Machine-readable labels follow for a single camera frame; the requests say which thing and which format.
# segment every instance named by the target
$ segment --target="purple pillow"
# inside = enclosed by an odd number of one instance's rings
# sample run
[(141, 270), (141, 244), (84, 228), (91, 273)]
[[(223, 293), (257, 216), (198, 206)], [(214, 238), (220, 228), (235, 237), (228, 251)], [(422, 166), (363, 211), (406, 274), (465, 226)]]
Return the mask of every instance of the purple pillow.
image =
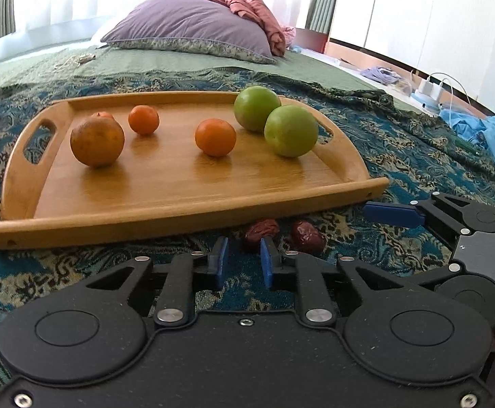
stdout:
[(123, 49), (175, 50), (275, 64), (260, 26), (209, 0), (147, 0), (101, 39)]

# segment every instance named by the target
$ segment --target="green plum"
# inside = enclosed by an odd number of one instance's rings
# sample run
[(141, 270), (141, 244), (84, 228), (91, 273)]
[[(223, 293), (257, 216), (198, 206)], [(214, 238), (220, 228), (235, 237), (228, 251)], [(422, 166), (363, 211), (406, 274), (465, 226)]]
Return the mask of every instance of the green plum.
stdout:
[(281, 101), (273, 91), (262, 86), (252, 86), (242, 90), (236, 97), (234, 116), (245, 129), (262, 133), (268, 115), (279, 106)]
[(275, 109), (266, 120), (264, 138), (274, 152), (296, 158), (313, 149), (319, 126), (311, 113), (296, 105)]

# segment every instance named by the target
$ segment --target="brownish orange round fruit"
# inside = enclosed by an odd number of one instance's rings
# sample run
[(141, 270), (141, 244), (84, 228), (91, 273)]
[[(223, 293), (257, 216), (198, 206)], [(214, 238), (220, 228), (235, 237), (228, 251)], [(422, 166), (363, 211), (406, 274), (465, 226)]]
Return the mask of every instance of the brownish orange round fruit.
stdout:
[(206, 119), (196, 128), (195, 143), (206, 155), (225, 156), (236, 145), (236, 130), (223, 119)]
[(159, 123), (159, 114), (151, 106), (136, 106), (128, 116), (128, 125), (140, 135), (150, 135), (155, 132)]
[(96, 112), (95, 114), (92, 114), (93, 116), (103, 116), (105, 118), (111, 118), (111, 119), (115, 119), (113, 118), (113, 115), (108, 113), (108, 112)]
[(90, 116), (70, 134), (70, 148), (75, 158), (90, 167), (112, 164), (123, 147), (123, 128), (115, 119), (105, 116)]

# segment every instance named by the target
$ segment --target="white wardrobe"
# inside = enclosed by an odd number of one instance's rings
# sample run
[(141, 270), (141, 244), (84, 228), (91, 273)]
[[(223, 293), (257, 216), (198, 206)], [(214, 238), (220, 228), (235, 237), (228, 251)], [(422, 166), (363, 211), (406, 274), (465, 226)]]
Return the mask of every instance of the white wardrobe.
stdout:
[(495, 0), (337, 0), (330, 36), (449, 73), (495, 112)]

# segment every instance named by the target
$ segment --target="light blue clothing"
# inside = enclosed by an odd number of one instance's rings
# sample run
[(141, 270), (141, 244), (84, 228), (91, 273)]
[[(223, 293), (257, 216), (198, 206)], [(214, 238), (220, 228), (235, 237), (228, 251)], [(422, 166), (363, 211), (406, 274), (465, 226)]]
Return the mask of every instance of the light blue clothing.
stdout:
[(495, 161), (495, 116), (480, 119), (469, 114), (445, 109), (440, 111), (440, 117), (463, 140), (491, 152)]

